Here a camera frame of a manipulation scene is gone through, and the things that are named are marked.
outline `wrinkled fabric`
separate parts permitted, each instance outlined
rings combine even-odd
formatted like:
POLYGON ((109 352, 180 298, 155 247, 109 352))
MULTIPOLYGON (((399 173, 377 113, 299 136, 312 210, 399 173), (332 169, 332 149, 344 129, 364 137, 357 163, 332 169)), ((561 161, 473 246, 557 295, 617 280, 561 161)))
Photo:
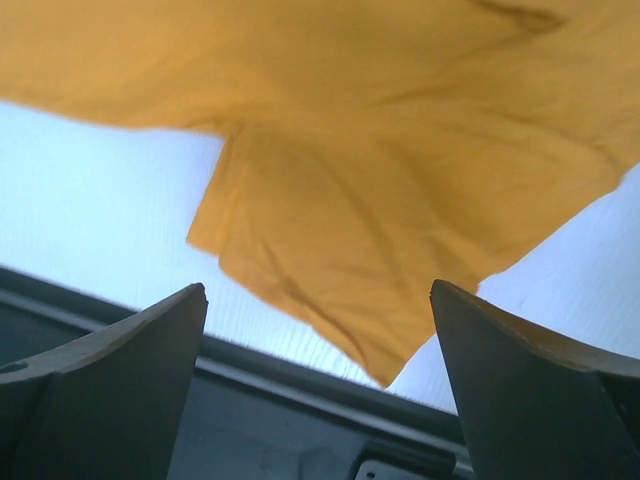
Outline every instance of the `wrinkled fabric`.
POLYGON ((640 159, 637 0, 4 0, 0 97, 226 137, 189 241, 388 385, 640 159))

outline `orange fabric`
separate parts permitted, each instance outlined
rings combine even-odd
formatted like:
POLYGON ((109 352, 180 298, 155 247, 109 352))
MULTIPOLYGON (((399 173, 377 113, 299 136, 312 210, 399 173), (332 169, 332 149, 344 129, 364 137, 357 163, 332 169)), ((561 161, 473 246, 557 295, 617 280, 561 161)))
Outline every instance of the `orange fabric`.
POLYGON ((386 385, 640 159, 639 5, 3 0, 0 96, 227 136, 190 242, 386 385))

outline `yellow cloth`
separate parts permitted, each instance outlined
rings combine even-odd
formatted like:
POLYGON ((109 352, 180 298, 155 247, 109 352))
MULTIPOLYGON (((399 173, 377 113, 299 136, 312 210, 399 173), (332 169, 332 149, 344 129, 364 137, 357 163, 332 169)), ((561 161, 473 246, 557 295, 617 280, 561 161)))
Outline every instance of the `yellow cloth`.
POLYGON ((189 240, 386 385, 640 159, 639 5, 3 0, 0 97, 227 136, 189 240))

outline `garment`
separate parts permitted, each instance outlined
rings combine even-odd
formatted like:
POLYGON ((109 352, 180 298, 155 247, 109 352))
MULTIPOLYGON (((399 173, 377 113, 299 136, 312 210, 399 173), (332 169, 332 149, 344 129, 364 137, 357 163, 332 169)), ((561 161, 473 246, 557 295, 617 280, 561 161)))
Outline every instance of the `garment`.
POLYGON ((388 385, 640 159, 637 0, 4 0, 0 97, 227 140, 189 241, 388 385))

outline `metal frame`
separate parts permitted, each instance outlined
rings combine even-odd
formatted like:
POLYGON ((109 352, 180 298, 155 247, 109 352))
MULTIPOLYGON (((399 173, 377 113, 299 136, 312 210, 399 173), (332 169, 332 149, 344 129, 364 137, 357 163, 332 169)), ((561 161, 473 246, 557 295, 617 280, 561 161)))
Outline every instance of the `metal frame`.
MULTIPOLYGON (((72 331, 76 336, 99 330, 135 313, 7 269, 0 269, 0 321, 3 308, 38 318, 52 331, 72 331)), ((0 338, 0 351, 2 342, 14 341, 12 338, 0 338)), ((370 458, 383 459, 391 464, 407 464, 413 471, 424 472, 425 478, 474 478, 456 416, 209 336, 203 339, 196 362, 194 382, 169 478, 187 478, 187 471, 193 480, 216 478, 215 474, 204 473, 213 468, 205 465, 211 459, 196 457, 189 452, 198 450, 190 442, 202 443, 203 437, 205 443, 209 440, 214 442, 213 439, 219 435, 215 421, 218 419, 216 412, 220 408, 220 398, 223 397, 211 399, 204 392, 220 388, 226 389, 224 398, 229 398, 230 403, 240 403, 240 397, 233 397, 237 394, 253 402, 251 408, 259 409, 262 405, 273 408, 276 405, 280 412, 284 412, 282 415, 290 413, 292 421, 302 418, 302 415, 305 422, 314 422, 313 425, 319 429, 316 433, 327 432, 328 437, 338 431, 343 432, 341 435, 355 435, 353 439, 360 442, 356 445, 361 448, 355 448, 358 454, 352 459, 350 473, 345 480, 354 478, 359 465, 370 458), (211 423, 210 431, 190 430, 196 424, 198 428, 205 428, 203 423, 211 423)), ((243 425, 238 428, 244 432, 250 427, 243 425)), ((222 468, 219 461, 216 471, 222 468)), ((225 471, 235 472, 233 468, 238 466, 230 465, 230 470, 225 471)), ((313 472, 322 468, 316 465, 311 470, 298 469, 291 478, 316 478, 313 472)), ((333 478, 342 480, 342 473, 336 475, 333 478)))

